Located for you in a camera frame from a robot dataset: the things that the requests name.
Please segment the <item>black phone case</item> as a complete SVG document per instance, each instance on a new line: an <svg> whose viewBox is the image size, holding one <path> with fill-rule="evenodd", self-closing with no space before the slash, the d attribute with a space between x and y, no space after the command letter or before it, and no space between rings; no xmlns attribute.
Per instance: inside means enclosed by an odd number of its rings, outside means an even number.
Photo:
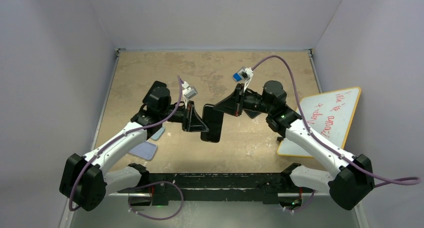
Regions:
<svg viewBox="0 0 424 228"><path fill-rule="evenodd" d="M208 126L208 132L201 132L200 139L205 142L218 143L221 139L224 113L214 110L212 104L205 104L202 111L202 120Z"/></svg>

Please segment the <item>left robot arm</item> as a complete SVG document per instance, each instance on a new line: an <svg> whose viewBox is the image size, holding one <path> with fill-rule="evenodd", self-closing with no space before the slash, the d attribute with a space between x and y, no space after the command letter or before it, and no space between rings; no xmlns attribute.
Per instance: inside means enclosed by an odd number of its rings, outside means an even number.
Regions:
<svg viewBox="0 0 424 228"><path fill-rule="evenodd" d="M125 127L100 147L83 156L72 154L65 162L59 191L69 199L70 211L91 211L103 198L118 191L117 181L138 193L146 191L149 179L138 165L130 165L117 173L110 169L137 145L148 140L164 122L180 123L185 132L208 132L210 129L197 114L194 102L197 90L184 82L178 101L171 103L167 86L156 81L142 100L139 111Z"/></svg>

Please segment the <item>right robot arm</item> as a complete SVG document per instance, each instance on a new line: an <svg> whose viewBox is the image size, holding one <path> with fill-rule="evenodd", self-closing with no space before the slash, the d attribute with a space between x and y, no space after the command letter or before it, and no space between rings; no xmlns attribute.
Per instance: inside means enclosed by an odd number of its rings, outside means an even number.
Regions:
<svg viewBox="0 0 424 228"><path fill-rule="evenodd" d="M299 113L286 103L287 93L275 80L267 81L262 93L236 85L233 93L214 105L214 110L238 117L244 110L264 113L270 129L312 155L326 171L296 165L281 177L281 186L288 192L298 187L327 193L345 210L352 210L374 188L371 160L364 154L355 156L309 127Z"/></svg>

